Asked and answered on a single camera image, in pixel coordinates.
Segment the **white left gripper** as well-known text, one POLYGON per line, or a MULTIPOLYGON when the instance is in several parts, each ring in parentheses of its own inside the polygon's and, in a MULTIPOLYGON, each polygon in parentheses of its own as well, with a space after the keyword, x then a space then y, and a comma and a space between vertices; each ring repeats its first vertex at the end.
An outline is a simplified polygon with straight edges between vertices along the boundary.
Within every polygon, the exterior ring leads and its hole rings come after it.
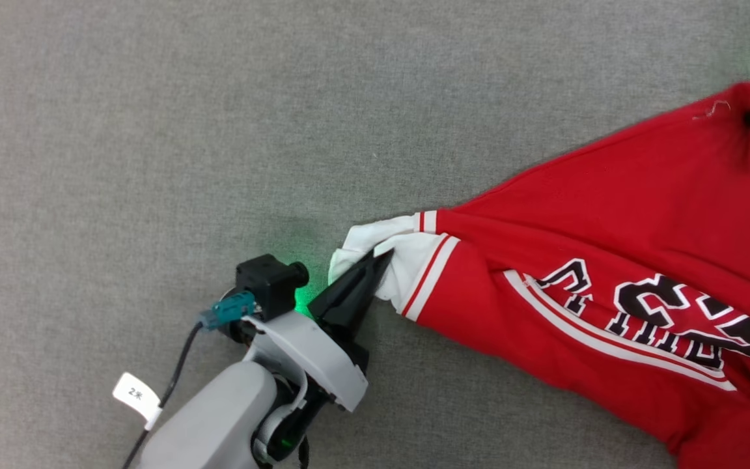
POLYGON ((295 311, 271 321, 244 317, 255 330, 245 360, 271 374, 271 388, 285 383, 290 400, 271 398, 271 408, 253 433, 252 452, 261 466, 273 466, 294 452, 306 466, 309 449, 301 450, 307 431, 321 409, 341 406, 354 412, 369 382, 364 371, 321 326, 336 326, 343 341, 354 341, 375 293, 383 282, 393 250, 372 250, 356 261, 309 304, 316 322, 295 311))

